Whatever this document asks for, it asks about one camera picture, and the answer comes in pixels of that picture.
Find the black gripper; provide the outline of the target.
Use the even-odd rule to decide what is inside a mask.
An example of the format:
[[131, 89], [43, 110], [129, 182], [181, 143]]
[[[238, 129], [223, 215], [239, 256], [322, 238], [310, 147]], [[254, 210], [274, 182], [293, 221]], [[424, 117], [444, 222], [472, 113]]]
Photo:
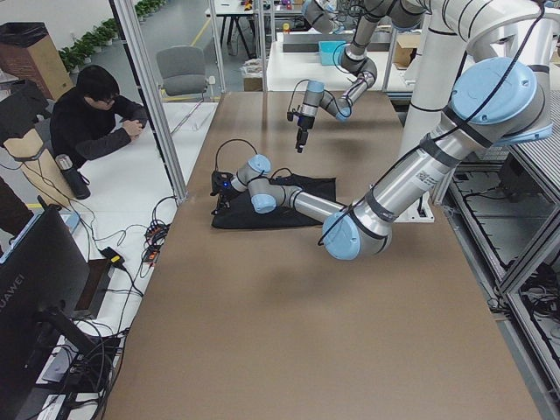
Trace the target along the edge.
[[236, 197], [235, 189], [220, 189], [218, 192], [212, 192], [212, 196], [217, 197], [216, 207], [211, 212], [212, 215], [217, 215], [226, 209], [230, 208], [230, 202]]
[[297, 153], [302, 153], [307, 144], [309, 130], [313, 128], [315, 118], [307, 115], [300, 115], [297, 120], [297, 137], [295, 149]]

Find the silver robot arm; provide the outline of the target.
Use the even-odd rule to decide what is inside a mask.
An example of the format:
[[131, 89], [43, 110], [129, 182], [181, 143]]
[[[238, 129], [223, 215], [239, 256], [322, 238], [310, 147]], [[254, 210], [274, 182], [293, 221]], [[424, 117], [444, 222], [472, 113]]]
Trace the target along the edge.
[[484, 59], [454, 83], [440, 121], [418, 146], [400, 157], [364, 196], [349, 206], [315, 192], [315, 178], [272, 178], [270, 161], [255, 154], [236, 173], [214, 171], [218, 196], [212, 225], [221, 229], [295, 228], [319, 224], [318, 240], [339, 260], [381, 253], [393, 223], [469, 154], [500, 142], [535, 141], [544, 115], [549, 68], [510, 58]]
[[357, 24], [351, 42], [337, 49], [339, 57], [335, 66], [355, 80], [339, 98], [327, 92], [323, 82], [307, 82], [301, 106], [287, 113], [290, 121], [297, 117], [296, 150], [299, 153], [304, 150], [308, 131], [319, 109], [344, 122], [351, 116], [354, 103], [375, 84], [377, 67], [368, 57], [367, 49], [379, 22], [388, 17], [395, 28], [407, 31], [416, 28], [424, 14], [424, 8], [411, 1], [362, 1], [348, 10], [358, 17]]

